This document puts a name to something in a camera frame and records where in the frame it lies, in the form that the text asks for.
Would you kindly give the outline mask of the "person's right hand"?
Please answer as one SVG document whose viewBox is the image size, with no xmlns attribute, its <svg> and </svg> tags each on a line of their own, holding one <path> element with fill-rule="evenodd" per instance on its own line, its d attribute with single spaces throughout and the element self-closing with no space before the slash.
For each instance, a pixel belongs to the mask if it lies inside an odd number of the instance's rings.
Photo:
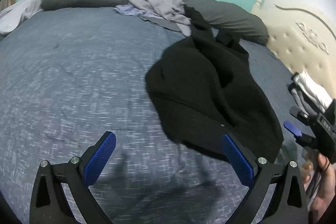
<svg viewBox="0 0 336 224">
<path fill-rule="evenodd" d="M 330 164 L 329 159 L 321 153 L 318 154 L 317 160 L 324 175 L 310 207 L 313 223 L 319 221 L 335 196 L 335 168 Z"/>
</svg>

